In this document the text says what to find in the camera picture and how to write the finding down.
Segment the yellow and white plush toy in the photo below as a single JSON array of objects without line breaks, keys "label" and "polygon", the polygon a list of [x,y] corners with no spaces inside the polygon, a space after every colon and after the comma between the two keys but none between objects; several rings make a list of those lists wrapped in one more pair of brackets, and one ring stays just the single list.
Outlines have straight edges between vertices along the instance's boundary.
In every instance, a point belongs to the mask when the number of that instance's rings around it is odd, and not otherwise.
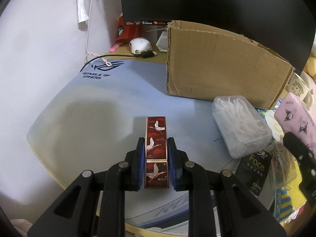
[{"label": "yellow and white plush toy", "polygon": [[303,71],[307,73],[314,81],[316,81],[316,54],[310,52],[308,60],[303,68]]}]

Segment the white computer mouse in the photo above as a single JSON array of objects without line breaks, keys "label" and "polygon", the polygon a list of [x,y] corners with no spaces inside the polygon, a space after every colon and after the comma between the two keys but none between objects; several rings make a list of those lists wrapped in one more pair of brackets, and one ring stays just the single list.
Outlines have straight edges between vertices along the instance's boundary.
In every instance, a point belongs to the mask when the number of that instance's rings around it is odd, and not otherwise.
[{"label": "white computer mouse", "polygon": [[153,50],[151,43],[146,38],[134,38],[129,42],[129,46],[134,55]]}]

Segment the cream printed mug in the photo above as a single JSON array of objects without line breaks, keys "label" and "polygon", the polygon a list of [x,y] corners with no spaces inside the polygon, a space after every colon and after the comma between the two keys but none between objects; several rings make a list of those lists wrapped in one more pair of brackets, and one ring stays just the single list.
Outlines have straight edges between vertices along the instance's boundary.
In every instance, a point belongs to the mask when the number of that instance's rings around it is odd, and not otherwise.
[{"label": "cream printed mug", "polygon": [[296,95],[299,101],[301,101],[308,110],[312,108],[314,103],[312,89],[308,87],[307,83],[298,74],[293,73],[287,85],[287,91]]}]

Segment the black computer monitor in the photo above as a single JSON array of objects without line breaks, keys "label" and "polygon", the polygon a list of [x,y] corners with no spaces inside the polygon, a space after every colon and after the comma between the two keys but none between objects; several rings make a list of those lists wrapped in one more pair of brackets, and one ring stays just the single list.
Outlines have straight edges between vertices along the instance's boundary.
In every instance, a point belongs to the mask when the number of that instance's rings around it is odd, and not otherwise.
[{"label": "black computer monitor", "polygon": [[127,25],[173,20],[214,26],[272,49],[296,71],[308,60],[315,16],[304,0],[121,0]]}]

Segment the small white card stand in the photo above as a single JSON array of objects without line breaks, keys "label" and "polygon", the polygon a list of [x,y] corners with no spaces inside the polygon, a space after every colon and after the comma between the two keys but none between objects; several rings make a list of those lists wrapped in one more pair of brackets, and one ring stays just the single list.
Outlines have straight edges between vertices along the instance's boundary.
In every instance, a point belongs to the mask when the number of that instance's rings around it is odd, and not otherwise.
[{"label": "small white card stand", "polygon": [[163,31],[156,42],[156,47],[162,53],[168,52],[168,32]]}]

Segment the brown cardboard box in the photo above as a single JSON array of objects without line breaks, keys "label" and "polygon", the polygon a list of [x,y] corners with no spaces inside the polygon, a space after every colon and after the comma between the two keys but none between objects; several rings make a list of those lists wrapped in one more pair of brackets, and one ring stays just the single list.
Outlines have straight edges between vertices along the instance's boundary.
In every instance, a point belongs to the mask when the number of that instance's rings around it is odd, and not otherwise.
[{"label": "brown cardboard box", "polygon": [[241,95],[255,108],[268,110],[294,72],[273,50],[224,29],[175,20],[167,33],[170,95],[210,101]]}]

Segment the blue gaming mouse mat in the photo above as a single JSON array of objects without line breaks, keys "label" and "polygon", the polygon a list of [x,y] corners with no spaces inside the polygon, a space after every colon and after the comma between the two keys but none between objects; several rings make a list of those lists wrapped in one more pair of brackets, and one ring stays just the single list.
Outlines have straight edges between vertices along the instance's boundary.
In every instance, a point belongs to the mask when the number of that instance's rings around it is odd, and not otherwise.
[{"label": "blue gaming mouse mat", "polygon": [[145,135],[146,118],[166,118],[166,133],[207,170],[232,170],[209,101],[170,96],[166,66],[140,60],[88,65],[41,112],[26,140],[62,186],[84,170],[105,171]]}]

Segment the pink pen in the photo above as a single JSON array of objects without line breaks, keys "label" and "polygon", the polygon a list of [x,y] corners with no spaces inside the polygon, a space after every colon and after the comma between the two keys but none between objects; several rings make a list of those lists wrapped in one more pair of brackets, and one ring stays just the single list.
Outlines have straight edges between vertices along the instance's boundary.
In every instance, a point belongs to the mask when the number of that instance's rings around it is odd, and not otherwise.
[{"label": "pink pen", "polygon": [[115,43],[110,49],[109,49],[109,52],[110,53],[114,53],[120,46],[123,45],[123,42],[121,43]]}]

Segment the pink kuromi pouch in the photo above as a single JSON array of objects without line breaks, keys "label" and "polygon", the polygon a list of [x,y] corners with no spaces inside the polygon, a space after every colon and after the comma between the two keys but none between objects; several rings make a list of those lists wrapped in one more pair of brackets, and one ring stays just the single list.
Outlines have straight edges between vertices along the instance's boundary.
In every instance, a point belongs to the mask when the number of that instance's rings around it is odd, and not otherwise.
[{"label": "pink kuromi pouch", "polygon": [[315,148],[315,122],[293,93],[288,93],[274,117],[284,133],[292,132],[310,149]]}]

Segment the white hanging tassel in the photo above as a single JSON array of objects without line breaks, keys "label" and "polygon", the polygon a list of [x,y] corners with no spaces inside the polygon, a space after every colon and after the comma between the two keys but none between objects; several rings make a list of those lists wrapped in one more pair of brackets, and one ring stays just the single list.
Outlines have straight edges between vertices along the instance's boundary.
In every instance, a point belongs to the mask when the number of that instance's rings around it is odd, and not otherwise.
[{"label": "white hanging tassel", "polygon": [[88,20],[84,0],[77,0],[77,18],[78,23],[82,23]]}]

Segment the yellow blue patterned cloth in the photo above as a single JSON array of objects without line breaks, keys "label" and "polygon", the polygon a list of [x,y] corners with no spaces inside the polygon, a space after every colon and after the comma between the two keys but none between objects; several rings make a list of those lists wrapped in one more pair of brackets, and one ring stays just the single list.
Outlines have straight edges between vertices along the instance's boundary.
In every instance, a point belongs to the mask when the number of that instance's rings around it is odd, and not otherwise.
[{"label": "yellow blue patterned cloth", "polygon": [[[283,143],[284,132],[281,126],[276,121],[274,114],[281,104],[282,100],[278,100],[277,104],[272,110],[262,110],[258,109],[257,112],[265,119],[268,126],[272,130],[272,138],[267,146],[267,151],[271,154],[270,149],[274,142]],[[295,180],[291,181],[286,187],[279,188],[277,190],[272,190],[274,192],[274,199],[272,204],[273,216],[280,223],[289,223],[290,221],[296,219],[299,214],[299,210],[306,203],[306,198],[299,190],[299,183],[302,181],[301,173],[299,172],[299,166],[297,160],[295,159],[295,167],[297,172],[297,177]]]}]

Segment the red crane pattern box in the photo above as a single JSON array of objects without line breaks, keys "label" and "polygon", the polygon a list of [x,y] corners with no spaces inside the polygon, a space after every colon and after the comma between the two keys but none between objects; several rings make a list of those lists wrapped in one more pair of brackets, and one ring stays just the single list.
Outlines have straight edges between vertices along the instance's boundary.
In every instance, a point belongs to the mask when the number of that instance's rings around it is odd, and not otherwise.
[{"label": "red crane pattern box", "polygon": [[169,188],[166,118],[146,118],[145,188]]}]

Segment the red figurine toy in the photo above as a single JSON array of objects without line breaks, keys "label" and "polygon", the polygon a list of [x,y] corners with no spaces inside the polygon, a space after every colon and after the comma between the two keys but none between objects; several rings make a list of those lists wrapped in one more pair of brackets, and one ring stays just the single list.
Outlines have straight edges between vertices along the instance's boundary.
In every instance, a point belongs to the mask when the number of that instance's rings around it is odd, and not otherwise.
[{"label": "red figurine toy", "polygon": [[119,15],[116,43],[129,43],[131,40],[141,37],[142,33],[142,25],[125,25],[123,13]]}]

